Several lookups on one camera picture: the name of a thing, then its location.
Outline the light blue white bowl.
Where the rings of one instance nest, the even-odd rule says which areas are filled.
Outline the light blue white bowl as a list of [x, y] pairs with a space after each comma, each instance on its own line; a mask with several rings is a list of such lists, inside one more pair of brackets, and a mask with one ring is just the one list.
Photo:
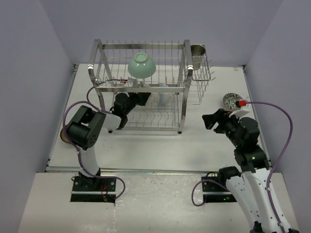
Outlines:
[[[158, 84], [159, 87], [169, 87], [168, 85], [166, 85], [165, 83], [159, 83]], [[167, 104], [170, 102], [170, 99], [172, 97], [172, 93], [168, 93], [168, 92], [159, 92], [158, 93], [158, 104]]]

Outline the brown patterned bowl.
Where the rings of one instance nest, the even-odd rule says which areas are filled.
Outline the brown patterned bowl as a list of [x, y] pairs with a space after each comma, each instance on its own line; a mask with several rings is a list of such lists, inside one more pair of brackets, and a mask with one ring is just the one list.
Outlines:
[[68, 138], [66, 137], [66, 135], [65, 135], [63, 129], [60, 131], [60, 139], [61, 139], [63, 142], [65, 142], [65, 143], [69, 143], [69, 140], [68, 140]]

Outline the yellow flower bowl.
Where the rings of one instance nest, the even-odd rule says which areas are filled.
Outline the yellow flower bowl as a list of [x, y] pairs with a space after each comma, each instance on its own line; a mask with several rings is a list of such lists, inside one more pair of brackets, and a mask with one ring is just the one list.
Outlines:
[[[149, 88], [150, 85], [147, 83], [142, 83], [143, 88]], [[148, 97], [148, 100], [146, 101], [146, 104], [154, 104], [156, 102], [156, 97], [154, 93], [151, 93], [150, 96]]]

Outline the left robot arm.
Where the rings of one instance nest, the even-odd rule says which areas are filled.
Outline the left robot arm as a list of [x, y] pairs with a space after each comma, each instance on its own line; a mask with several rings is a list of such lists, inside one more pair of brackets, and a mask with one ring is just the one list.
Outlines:
[[84, 185], [91, 191], [101, 185], [94, 146], [103, 128], [121, 130], [126, 125], [127, 115], [136, 107], [144, 106], [151, 93], [118, 93], [109, 111], [87, 107], [87, 101], [72, 104], [65, 111], [62, 120], [63, 132], [78, 153], [80, 174], [85, 176]]

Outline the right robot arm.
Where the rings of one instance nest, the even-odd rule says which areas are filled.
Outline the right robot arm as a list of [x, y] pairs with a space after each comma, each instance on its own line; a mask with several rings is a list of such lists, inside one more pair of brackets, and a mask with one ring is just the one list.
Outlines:
[[219, 109], [203, 115], [205, 128], [225, 134], [235, 147], [235, 166], [219, 169], [215, 183], [229, 191], [241, 207], [252, 233], [295, 233], [278, 202], [268, 157], [258, 144], [258, 122]]

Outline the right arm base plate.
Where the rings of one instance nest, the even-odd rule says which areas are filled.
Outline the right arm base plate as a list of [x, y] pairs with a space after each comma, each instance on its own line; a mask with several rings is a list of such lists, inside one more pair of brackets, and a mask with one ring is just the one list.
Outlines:
[[[219, 172], [211, 171], [202, 176], [201, 180], [212, 180], [220, 183], [222, 186], [225, 184], [219, 178]], [[213, 182], [202, 183], [203, 199], [205, 203], [230, 203], [236, 202], [234, 196], [226, 189], [220, 187], [218, 184]]]

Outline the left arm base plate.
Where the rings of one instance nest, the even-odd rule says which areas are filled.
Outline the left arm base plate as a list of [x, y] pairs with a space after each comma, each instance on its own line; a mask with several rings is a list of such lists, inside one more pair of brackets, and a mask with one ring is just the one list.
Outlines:
[[70, 202], [115, 203], [116, 179], [74, 176]]

